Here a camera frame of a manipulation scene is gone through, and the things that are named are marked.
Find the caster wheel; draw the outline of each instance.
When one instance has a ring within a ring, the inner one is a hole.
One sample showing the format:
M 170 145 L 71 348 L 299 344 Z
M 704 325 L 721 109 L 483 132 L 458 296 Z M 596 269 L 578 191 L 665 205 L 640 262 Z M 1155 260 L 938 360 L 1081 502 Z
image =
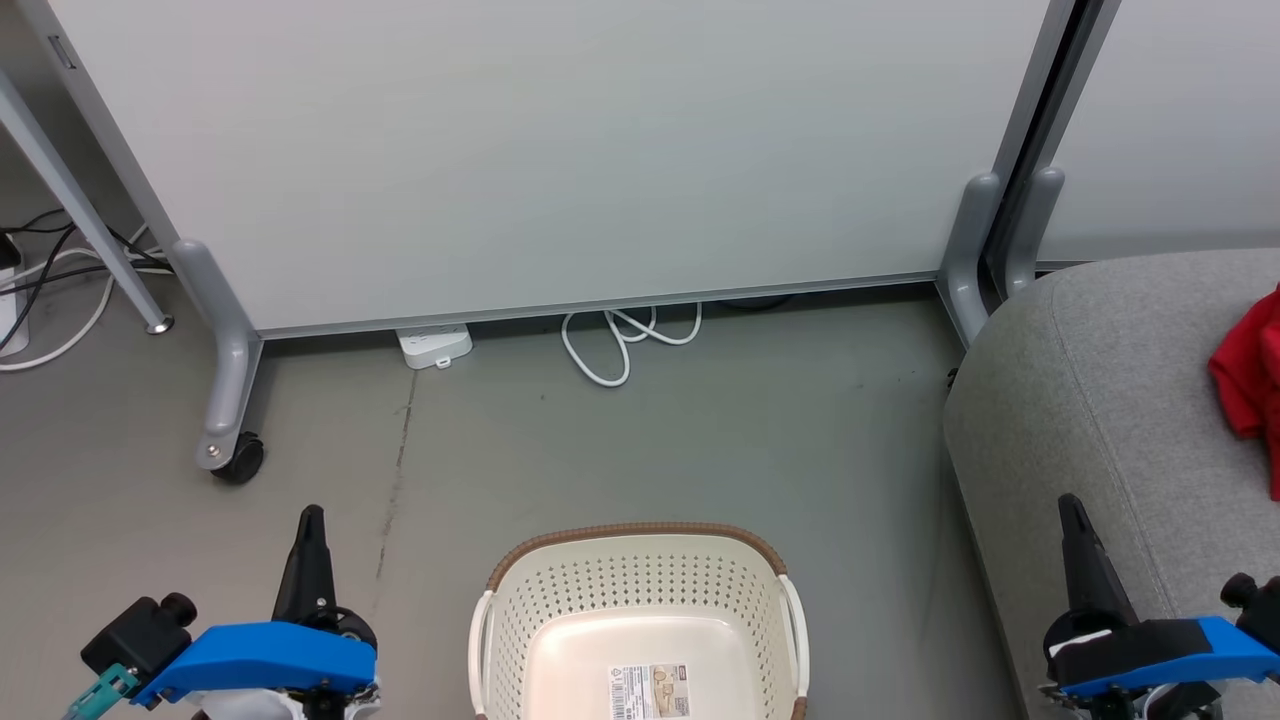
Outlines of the caster wheel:
M 242 486 L 253 479 L 259 468 L 262 466 L 262 457 L 266 450 L 262 441 L 257 439 L 257 433 L 243 432 L 236 438 L 236 450 L 232 452 L 230 462 L 216 470 L 210 470 L 219 480 L 233 486 Z

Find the black cable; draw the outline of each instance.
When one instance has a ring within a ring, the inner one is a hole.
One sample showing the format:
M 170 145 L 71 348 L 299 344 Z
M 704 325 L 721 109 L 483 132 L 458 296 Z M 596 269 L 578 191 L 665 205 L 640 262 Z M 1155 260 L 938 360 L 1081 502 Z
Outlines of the black cable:
M 157 260 L 157 259 L 152 258 L 151 255 L 147 255 L 147 252 L 145 250 L 142 250 L 137 245 L 133 245 L 128 240 L 124 240 L 124 236 L 122 236 L 120 233 L 115 232 L 115 229 L 111 228 L 110 225 L 106 227 L 106 232 L 111 233 L 111 237 L 114 237 L 116 241 L 119 241 L 120 245 L 123 245 L 123 246 L 128 247 L 129 250 L 132 250 L 134 255 L 141 255 L 141 256 L 146 258 L 147 260 L 150 260 L 154 266 L 160 268 L 161 270 L 172 270 L 173 269 L 173 265 L 170 265 L 169 263 L 165 263 L 164 260 Z
M 145 261 L 145 260 L 134 260 L 131 264 L 134 268 L 147 268 L 147 269 L 151 268 L 151 265 L 147 261 Z M 36 286 L 44 286 L 44 284 L 51 283 L 54 281 L 64 281 L 67 278 L 74 278 L 77 275 L 84 275 L 84 274 L 88 274 L 88 273 L 99 273 L 99 272 L 102 272 L 102 270 L 106 270 L 106 269 L 108 269 L 106 265 L 88 265 L 86 268 L 76 268 L 74 270 L 67 270 L 67 272 L 63 272 L 63 273 L 49 275 L 47 278 L 41 278 L 41 279 L 31 281 L 29 283 L 23 283 L 23 284 L 15 284 L 15 286 L 6 287 L 4 290 L 0 290 L 0 296 L 13 295 L 13 293 L 20 292 L 23 290 L 32 290 Z M 169 270 L 169 272 L 173 272 L 170 268 L 164 268 L 164 269 Z
M 20 233 L 20 232 L 55 233 L 55 232 L 65 232 L 65 231 L 69 231 L 69 229 L 74 229 L 76 228 L 76 223 L 67 223 L 65 225 L 61 225 L 61 227 L 58 227 L 58 228 L 36 228 L 36 227 L 33 227 L 40 220 L 44 220 L 46 218 L 52 218 L 54 215 L 59 215 L 59 214 L 65 213 L 65 211 L 67 210 L 64 210 L 61 208 L 58 208 L 58 209 L 54 209 L 54 210 L 47 210 L 47 211 L 41 213 L 41 214 L 36 215 L 35 218 L 27 220 L 26 223 L 22 224 L 22 227 L 18 227 L 18 228 L 0 228 L 0 233 L 8 233 L 8 234 L 14 234 L 14 233 Z M 145 250 L 142 250 L 137 245 L 134 245 L 134 243 L 129 242 L 128 240 L 125 240 L 124 236 L 120 234 L 120 233 L 118 233 L 118 232 L 115 232 L 115 228 L 113 228 L 111 225 L 105 225 L 105 227 L 106 227 L 106 232 L 111 233 L 111 237 L 114 237 L 116 240 L 116 242 L 119 242 L 120 245 L 128 247 L 136 255 L 141 255 L 142 258 L 150 260 L 152 266 L 160 268 L 163 270 L 172 270 L 173 269 L 173 266 L 169 265 L 169 263 L 165 263 L 164 260 L 159 260 L 159 259 L 154 258 L 152 255 L 147 254 Z
M 22 306 L 22 313 L 18 313 L 18 319 L 14 320 L 13 327 L 9 328 L 9 332 L 4 336 L 4 340 L 0 340 L 0 350 L 4 350 L 5 346 L 9 345 L 9 341 L 13 340 L 13 336 L 18 334 L 18 328 L 20 328 L 22 323 L 27 319 L 27 315 L 31 313 L 32 306 L 36 305 L 36 299 L 40 297 L 40 291 L 45 287 L 45 283 L 49 281 L 49 270 L 54 268 L 52 263 L 54 258 L 56 258 L 58 251 L 61 250 L 64 245 L 67 245 L 67 240 L 72 236 L 73 232 L 76 232 L 76 228 L 69 228 L 63 233 L 61 237 L 58 238 L 58 242 L 54 245 L 54 251 L 49 255 L 49 263 L 45 263 L 45 269 L 40 272 L 40 279 L 36 281 L 36 287 L 32 288 L 31 291 L 31 297 L 28 297 L 27 302 Z
M 18 232 L 55 233 L 55 232 L 69 231 L 69 229 L 72 229 L 72 227 L 74 225 L 74 223 L 67 223 L 65 225 L 63 225 L 60 228 L 36 228 L 36 227 L 33 227 L 40 220 L 44 220 L 46 218 L 52 218 L 54 215 L 59 215 L 59 214 L 65 213 L 65 211 L 67 210 L 63 210 L 61 208 L 56 208 L 54 210 L 49 210 L 49 211 L 45 211 L 45 213 L 41 213 L 41 214 L 36 215 L 35 218 L 32 218 L 32 219 L 27 220 L 26 223 L 23 223 L 22 227 L 17 227 L 17 228 L 0 228 L 0 232 L 13 234 L 13 233 L 18 233 Z

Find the gray wall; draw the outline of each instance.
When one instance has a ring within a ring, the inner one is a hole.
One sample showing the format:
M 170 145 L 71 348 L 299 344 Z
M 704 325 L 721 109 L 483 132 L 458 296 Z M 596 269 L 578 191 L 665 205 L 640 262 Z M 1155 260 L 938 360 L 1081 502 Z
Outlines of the gray wall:
M 14 1 L 0 0 L 0 69 L 18 86 L 32 114 L 106 222 L 128 234 L 141 222 L 140 217 L 63 87 L 42 42 Z M 0 224 L 18 224 L 59 205 L 9 133 L 0 132 Z

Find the gray concrete floor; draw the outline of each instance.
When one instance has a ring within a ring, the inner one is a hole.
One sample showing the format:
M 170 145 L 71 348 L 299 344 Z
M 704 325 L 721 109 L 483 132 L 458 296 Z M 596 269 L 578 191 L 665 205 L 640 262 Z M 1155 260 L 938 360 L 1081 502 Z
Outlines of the gray concrete floor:
M 101 282 L 49 292 L 31 352 L 73 332 Z M 389 333 L 276 343 L 255 389 L 268 460 L 233 488 L 192 465 L 209 333 L 175 281 L 147 282 L 170 333 L 143 334 L 118 295 L 65 357 L 0 375 L 6 717 L 58 716 L 92 680 L 79 648 L 141 594 L 187 593 L 197 629 L 265 619 L 310 502 L 339 601 L 379 632 L 388 720 L 471 715 L 467 624 L 507 550 L 659 519 L 737 524 L 786 559 L 810 717 L 1015 716 L 942 455 L 959 348 L 928 288 L 710 310 L 689 346 L 632 347 L 616 391 L 579 374 L 556 318 L 475 327 L 472 355 L 416 374 Z M 616 370 L 603 323 L 576 337 Z

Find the red fabric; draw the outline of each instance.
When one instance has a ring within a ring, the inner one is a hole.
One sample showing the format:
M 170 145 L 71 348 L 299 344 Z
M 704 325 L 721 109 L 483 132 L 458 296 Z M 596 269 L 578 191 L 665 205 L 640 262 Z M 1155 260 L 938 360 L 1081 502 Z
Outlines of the red fabric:
M 1235 434 L 1266 439 L 1271 500 L 1280 501 L 1280 287 L 1226 333 L 1208 370 Z

